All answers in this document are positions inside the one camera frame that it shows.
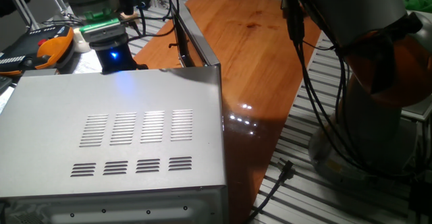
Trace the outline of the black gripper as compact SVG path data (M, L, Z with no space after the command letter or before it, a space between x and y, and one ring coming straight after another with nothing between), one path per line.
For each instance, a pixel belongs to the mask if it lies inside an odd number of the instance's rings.
M103 74L149 68L147 64L137 64L134 61L128 46L128 36L126 34L91 42L90 47L97 54Z

